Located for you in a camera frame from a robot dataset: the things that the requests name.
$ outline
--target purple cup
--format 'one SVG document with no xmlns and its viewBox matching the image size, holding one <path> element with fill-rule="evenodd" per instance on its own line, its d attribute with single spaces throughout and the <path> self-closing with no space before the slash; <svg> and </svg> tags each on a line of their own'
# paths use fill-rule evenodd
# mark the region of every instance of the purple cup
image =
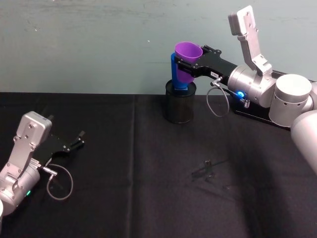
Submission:
<svg viewBox="0 0 317 238">
<path fill-rule="evenodd" d="M 183 60 L 193 63 L 200 56 L 203 55 L 203 50 L 200 46 L 192 42 L 179 42 L 175 45 L 175 54 L 181 57 Z M 194 81 L 194 77 L 178 69 L 177 65 L 177 79 L 182 83 L 191 83 Z"/>
</svg>

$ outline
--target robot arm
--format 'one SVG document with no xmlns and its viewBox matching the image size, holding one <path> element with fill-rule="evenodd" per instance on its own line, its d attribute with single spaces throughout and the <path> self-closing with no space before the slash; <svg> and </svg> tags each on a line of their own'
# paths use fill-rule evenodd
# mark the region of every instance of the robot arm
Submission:
<svg viewBox="0 0 317 238">
<path fill-rule="evenodd" d="M 203 46 L 193 63 L 175 57 L 178 69 L 193 77 L 208 76 L 228 86 L 231 95 L 249 109 L 268 109 L 276 125 L 291 128 L 291 136 L 317 173 L 317 82 L 296 74 L 272 70 L 261 54 L 253 9 L 248 6 L 228 16 L 231 33 L 238 36 L 246 65 L 236 66 L 220 58 L 221 51 Z"/>
<path fill-rule="evenodd" d="M 22 117 L 13 138 L 12 153 L 0 172 L 3 215 L 12 213 L 40 179 L 38 168 L 41 165 L 32 159 L 32 156 L 36 148 L 47 138 L 51 126 L 50 120 L 35 112 L 29 112 Z"/>
<path fill-rule="evenodd" d="M 0 172 L 0 217 L 11 214 L 40 179 L 40 170 L 51 175 L 57 172 L 46 167 L 56 152 L 70 153 L 84 145 L 81 132 L 71 144 L 50 134 L 52 122 L 37 114 L 25 114 L 14 136 L 14 147 Z"/>
</svg>

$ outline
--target white label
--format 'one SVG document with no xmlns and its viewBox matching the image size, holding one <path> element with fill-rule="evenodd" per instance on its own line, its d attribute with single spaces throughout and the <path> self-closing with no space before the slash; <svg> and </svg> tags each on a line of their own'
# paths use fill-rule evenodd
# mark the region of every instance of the white label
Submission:
<svg viewBox="0 0 317 238">
<path fill-rule="evenodd" d="M 216 73 L 214 73 L 214 72 L 210 72 L 210 75 L 211 75 L 212 77 L 219 78 L 219 75 L 216 74 Z"/>
</svg>

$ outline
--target blue led light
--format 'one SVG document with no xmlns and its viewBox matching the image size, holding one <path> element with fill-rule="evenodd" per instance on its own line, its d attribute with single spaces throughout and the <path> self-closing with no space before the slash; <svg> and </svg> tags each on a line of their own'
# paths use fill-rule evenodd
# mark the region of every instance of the blue led light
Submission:
<svg viewBox="0 0 317 238">
<path fill-rule="evenodd" d="M 243 97 L 244 97 L 244 93 L 243 93 L 243 92 L 241 92 L 241 91 L 238 91 L 238 92 L 237 92 L 237 94 L 238 94 L 238 96 L 240 96 L 241 98 L 243 98 Z"/>
</svg>

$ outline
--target small black object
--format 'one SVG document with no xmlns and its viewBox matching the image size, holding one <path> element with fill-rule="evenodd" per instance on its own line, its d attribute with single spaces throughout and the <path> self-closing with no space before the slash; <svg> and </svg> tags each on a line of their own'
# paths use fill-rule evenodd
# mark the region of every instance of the small black object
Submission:
<svg viewBox="0 0 317 238">
<path fill-rule="evenodd" d="M 202 177 L 214 178 L 214 173 L 212 173 L 212 163 L 211 160 L 204 161 L 203 165 L 200 165 L 198 169 L 192 172 L 192 179 L 199 179 Z"/>
<path fill-rule="evenodd" d="M 172 123 L 181 124 L 189 122 L 193 116 L 194 96 L 196 84 L 188 84 L 187 90 L 175 90 L 172 80 L 166 86 L 165 105 L 163 115 Z"/>
</svg>

